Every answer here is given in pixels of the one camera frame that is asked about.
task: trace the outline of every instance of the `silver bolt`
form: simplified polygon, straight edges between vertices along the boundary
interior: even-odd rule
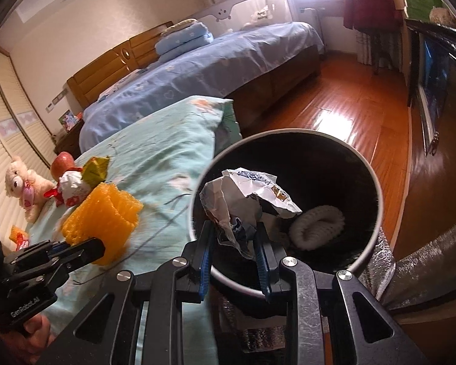
[[[181,266],[186,266],[188,263],[188,261],[186,260],[186,258],[183,258],[181,256],[178,256],[177,258],[174,258],[172,260],[172,264],[176,267],[176,268],[180,268]]]
[[[351,274],[351,272],[349,270],[340,270],[338,272],[338,277],[341,279],[341,280],[345,280],[345,281],[348,281],[348,280],[351,280],[351,278],[353,277],[353,275]]]
[[[297,265],[297,259],[295,259],[293,256],[286,256],[283,260],[282,263],[285,266],[288,266],[292,268],[293,266]]]
[[[117,274],[118,281],[127,281],[130,280],[132,274],[128,270],[122,270],[120,273]]]

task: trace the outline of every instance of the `human hand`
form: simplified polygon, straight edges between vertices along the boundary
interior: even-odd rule
[[[27,337],[17,331],[0,333],[10,351],[25,363],[35,364],[44,349],[54,341],[50,332],[50,322],[46,316],[36,314],[24,323]]]

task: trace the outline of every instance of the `red coat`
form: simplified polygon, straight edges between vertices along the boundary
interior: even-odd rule
[[[343,24],[348,29],[398,31],[402,15],[393,0],[345,0]]]

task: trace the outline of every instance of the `teddy bear's head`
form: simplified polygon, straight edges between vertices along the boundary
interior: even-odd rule
[[[12,163],[5,172],[5,190],[7,196],[21,197],[24,183],[27,181],[27,166],[18,156],[12,157]]]

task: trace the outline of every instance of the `blue folded quilt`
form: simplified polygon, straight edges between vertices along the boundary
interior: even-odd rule
[[[157,60],[160,64],[168,62],[169,60],[173,60],[176,57],[182,55],[183,53],[189,52],[190,50],[195,50],[196,48],[203,47],[204,45],[208,45],[213,41],[213,35],[211,33],[207,33],[202,35],[201,37],[194,38],[191,41],[183,43],[179,45],[177,48],[170,50],[159,57]]]
[[[156,52],[158,55],[162,55],[174,48],[177,48],[183,43],[189,42],[194,38],[201,37],[208,32],[208,28],[201,22],[193,23],[185,29],[175,31],[166,37],[161,38],[161,40],[156,43]]]

